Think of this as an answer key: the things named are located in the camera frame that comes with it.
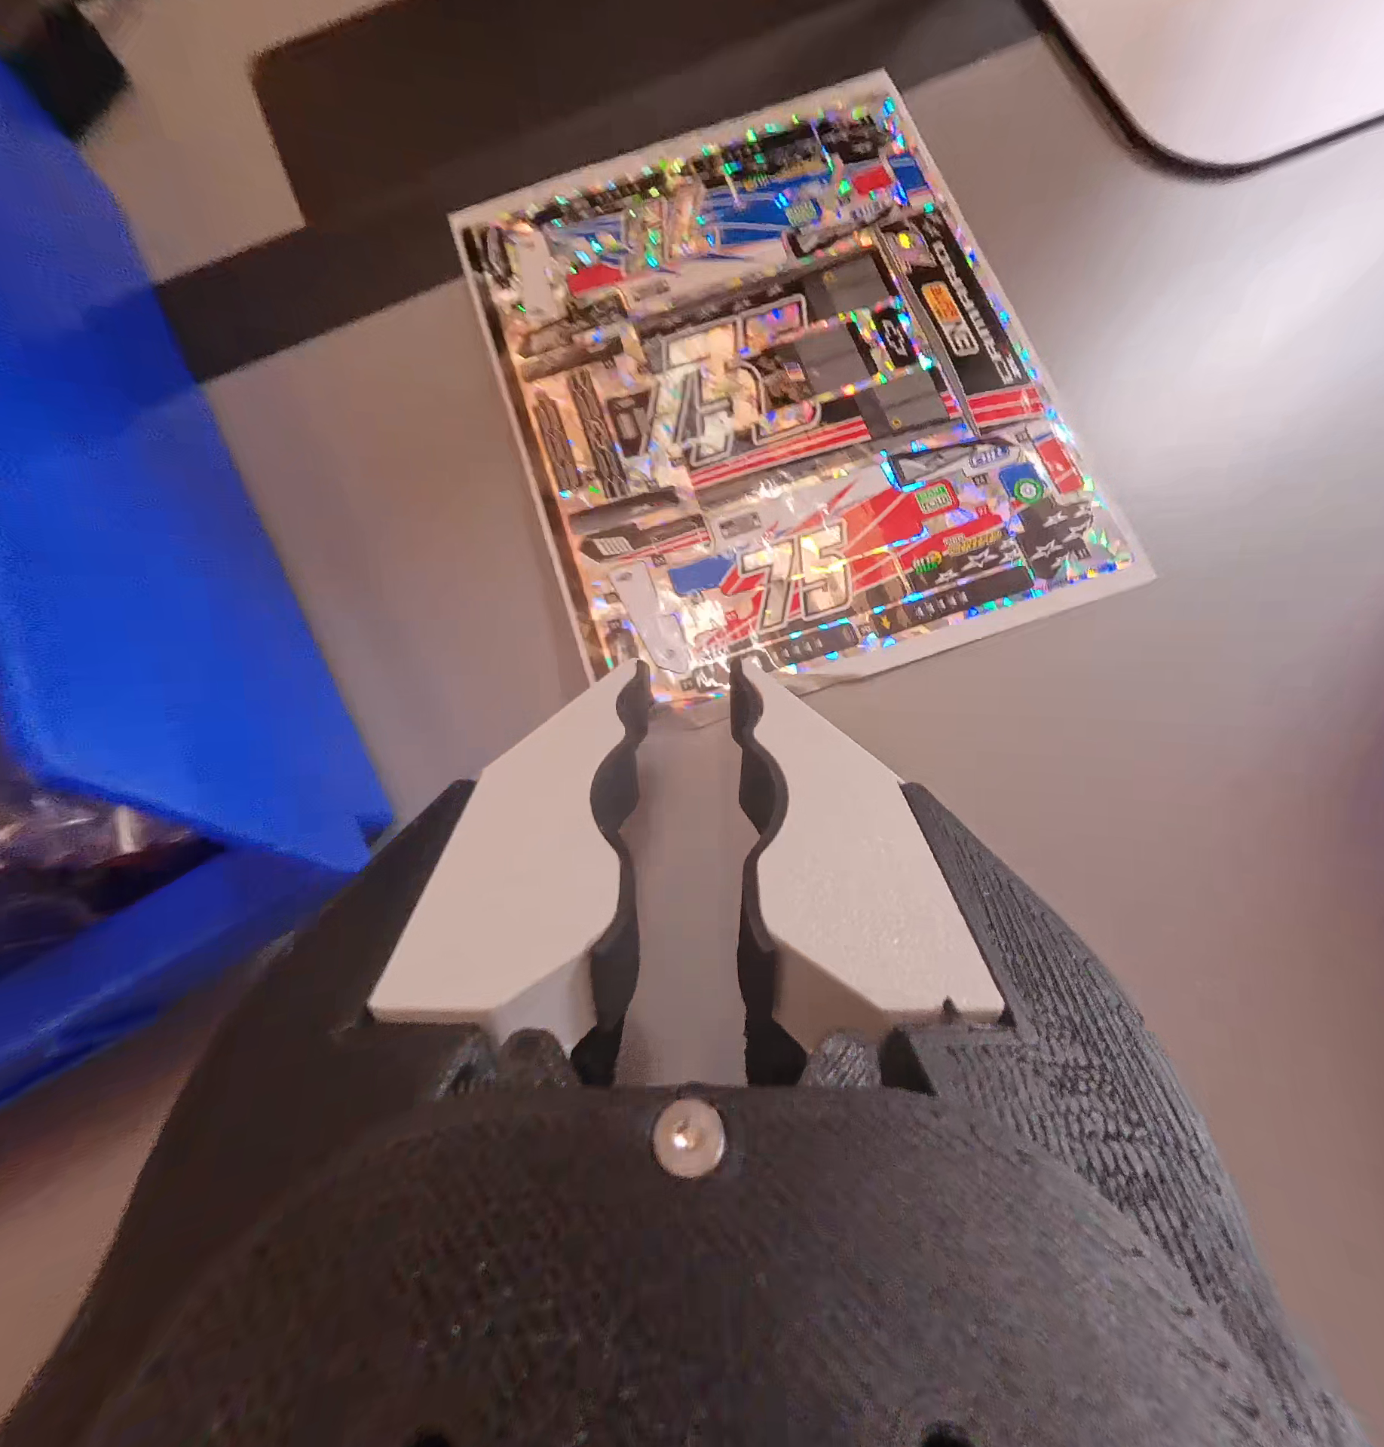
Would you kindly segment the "pile of clear lego bags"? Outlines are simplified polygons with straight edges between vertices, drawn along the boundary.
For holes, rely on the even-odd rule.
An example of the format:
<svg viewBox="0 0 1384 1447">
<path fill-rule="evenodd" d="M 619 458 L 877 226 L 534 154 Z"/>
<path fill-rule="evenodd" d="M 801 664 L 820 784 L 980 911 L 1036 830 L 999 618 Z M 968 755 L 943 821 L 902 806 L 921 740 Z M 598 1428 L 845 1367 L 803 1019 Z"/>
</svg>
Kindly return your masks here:
<svg viewBox="0 0 1384 1447">
<path fill-rule="evenodd" d="M 0 980 L 221 850 L 128 806 L 0 779 Z"/>
</svg>

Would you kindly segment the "white book stand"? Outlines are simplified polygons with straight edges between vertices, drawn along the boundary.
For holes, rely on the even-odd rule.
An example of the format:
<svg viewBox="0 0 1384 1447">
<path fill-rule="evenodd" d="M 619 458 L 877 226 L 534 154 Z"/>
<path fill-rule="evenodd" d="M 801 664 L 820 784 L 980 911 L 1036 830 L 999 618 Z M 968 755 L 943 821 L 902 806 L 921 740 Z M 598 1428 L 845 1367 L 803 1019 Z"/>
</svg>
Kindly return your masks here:
<svg viewBox="0 0 1384 1447">
<path fill-rule="evenodd" d="M 1195 167 L 1261 167 L 1384 122 L 1384 1 L 1048 1 L 1120 118 Z"/>
</svg>

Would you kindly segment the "holographic sticker sheet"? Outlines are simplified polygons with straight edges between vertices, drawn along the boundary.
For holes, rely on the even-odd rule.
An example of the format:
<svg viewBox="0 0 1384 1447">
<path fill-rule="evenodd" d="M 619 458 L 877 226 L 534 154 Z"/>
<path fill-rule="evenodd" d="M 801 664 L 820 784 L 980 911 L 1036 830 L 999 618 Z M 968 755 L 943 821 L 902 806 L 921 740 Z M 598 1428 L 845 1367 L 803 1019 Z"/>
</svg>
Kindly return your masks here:
<svg viewBox="0 0 1384 1447">
<path fill-rule="evenodd" d="M 448 228 L 591 681 L 811 691 L 1154 578 L 882 69 Z"/>
</svg>

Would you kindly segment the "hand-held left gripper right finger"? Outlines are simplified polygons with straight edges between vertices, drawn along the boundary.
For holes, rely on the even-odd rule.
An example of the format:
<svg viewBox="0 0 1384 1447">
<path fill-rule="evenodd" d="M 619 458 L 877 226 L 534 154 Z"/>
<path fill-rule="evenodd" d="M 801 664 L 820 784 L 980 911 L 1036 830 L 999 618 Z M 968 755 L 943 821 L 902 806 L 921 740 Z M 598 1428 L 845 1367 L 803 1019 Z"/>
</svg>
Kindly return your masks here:
<svg viewBox="0 0 1384 1447">
<path fill-rule="evenodd" d="M 739 985 L 750 1044 L 990 1026 L 1007 1011 L 899 776 L 755 661 L 733 673 Z"/>
</svg>

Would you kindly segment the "blue plastic bin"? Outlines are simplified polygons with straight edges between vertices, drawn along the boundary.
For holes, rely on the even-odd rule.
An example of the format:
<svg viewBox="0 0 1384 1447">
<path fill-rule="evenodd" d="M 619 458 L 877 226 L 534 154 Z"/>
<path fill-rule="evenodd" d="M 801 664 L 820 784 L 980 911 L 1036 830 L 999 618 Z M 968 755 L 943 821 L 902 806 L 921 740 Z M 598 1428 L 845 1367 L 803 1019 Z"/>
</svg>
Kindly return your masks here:
<svg viewBox="0 0 1384 1447">
<path fill-rule="evenodd" d="M 0 975 L 0 1109 L 313 911 L 392 821 L 125 218 L 0 57 L 0 739 L 210 857 Z"/>
</svg>

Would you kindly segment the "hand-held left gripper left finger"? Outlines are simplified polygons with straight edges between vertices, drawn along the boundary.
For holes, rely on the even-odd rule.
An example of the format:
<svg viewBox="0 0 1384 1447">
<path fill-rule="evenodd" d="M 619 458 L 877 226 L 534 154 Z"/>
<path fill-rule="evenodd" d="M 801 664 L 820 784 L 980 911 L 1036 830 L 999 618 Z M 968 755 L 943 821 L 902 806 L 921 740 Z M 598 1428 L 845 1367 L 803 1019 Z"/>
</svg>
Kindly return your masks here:
<svg viewBox="0 0 1384 1447">
<path fill-rule="evenodd" d="M 575 1050 L 624 1017 L 640 941 L 622 830 L 649 717 L 629 661 L 483 769 L 370 990 L 377 1023 Z"/>
</svg>

